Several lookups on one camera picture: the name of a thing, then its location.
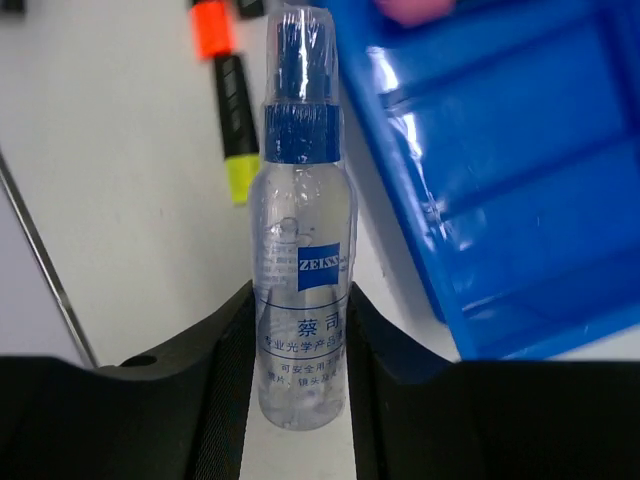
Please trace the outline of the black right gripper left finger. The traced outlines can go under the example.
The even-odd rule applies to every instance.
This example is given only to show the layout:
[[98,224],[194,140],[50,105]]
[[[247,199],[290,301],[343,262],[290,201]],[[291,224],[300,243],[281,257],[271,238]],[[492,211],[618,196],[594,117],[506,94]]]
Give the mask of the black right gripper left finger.
[[254,294],[118,366],[1,360],[5,479],[236,479],[255,358]]

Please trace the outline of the clear spray bottle blue cap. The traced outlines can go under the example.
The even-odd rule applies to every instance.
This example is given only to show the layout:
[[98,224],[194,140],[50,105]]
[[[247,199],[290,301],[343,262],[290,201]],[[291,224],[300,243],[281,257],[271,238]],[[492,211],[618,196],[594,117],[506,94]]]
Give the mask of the clear spray bottle blue cap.
[[267,71],[263,164],[249,195],[258,399],[274,425],[308,431],[344,408],[357,236],[331,14],[274,11]]

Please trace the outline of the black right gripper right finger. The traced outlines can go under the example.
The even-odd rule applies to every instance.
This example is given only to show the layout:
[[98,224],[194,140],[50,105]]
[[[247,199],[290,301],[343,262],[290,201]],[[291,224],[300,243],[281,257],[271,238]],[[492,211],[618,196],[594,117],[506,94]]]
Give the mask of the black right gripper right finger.
[[358,287],[346,340],[361,479],[639,475],[635,362],[450,362],[395,327]]

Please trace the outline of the pink cap black highlighter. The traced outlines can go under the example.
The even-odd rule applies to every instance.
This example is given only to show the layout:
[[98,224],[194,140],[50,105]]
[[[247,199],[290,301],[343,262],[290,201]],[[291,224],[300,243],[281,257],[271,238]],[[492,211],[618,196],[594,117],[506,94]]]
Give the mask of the pink cap black highlighter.
[[260,18],[267,13],[265,0],[236,0],[235,5],[243,20]]

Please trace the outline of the pink marker set tube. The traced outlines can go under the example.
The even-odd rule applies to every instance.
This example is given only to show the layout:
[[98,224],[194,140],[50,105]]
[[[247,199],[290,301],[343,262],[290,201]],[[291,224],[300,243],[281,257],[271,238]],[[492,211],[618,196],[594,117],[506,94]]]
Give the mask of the pink marker set tube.
[[375,0],[379,11],[405,27],[419,26],[451,13],[455,0]]

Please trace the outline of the orange cap black highlighter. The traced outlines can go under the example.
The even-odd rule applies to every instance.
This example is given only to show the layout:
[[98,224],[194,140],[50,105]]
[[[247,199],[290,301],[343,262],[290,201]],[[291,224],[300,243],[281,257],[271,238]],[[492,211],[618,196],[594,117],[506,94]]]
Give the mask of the orange cap black highlighter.
[[231,20],[225,1],[192,1],[189,14],[199,60],[210,60],[233,51]]

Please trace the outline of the yellow cap black highlighter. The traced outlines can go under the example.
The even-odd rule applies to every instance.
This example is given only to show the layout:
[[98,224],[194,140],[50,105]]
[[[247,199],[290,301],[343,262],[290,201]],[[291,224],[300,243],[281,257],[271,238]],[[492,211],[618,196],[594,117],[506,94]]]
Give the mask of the yellow cap black highlighter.
[[260,169],[260,150],[242,58],[218,55],[212,73],[231,201],[245,205]]

